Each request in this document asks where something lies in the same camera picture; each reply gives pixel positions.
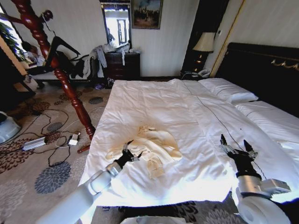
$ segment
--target telephone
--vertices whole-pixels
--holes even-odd
[[[210,76],[211,71],[209,69],[203,69],[201,70],[198,75],[200,75],[203,78],[208,78]]]

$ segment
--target mirror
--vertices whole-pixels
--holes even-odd
[[[102,2],[107,42],[118,48],[131,40],[130,1]]]

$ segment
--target white duvet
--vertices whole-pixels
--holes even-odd
[[[80,183],[104,169],[111,162],[105,159],[109,149],[128,142],[143,125],[171,133],[183,158],[167,164],[165,174],[155,179],[147,175],[144,160],[127,163],[95,205],[135,207],[189,200],[223,201],[236,183],[235,165],[219,149],[221,134],[228,144],[238,148],[228,130],[243,149],[246,139],[259,153],[256,162],[267,178],[286,181],[294,192],[299,188],[299,168],[261,129],[200,83],[176,79],[114,83]],[[259,168],[255,169],[263,177]],[[298,195],[287,193],[274,199],[283,202],[295,197]]]

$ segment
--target charger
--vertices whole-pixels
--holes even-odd
[[[78,134],[73,134],[70,137],[69,144],[72,146],[75,146],[78,143],[78,137],[80,134],[81,134],[81,132],[78,132]]]

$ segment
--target lamp shade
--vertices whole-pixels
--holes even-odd
[[[197,51],[214,51],[214,36],[215,33],[202,33],[199,41],[193,48],[193,50]]]

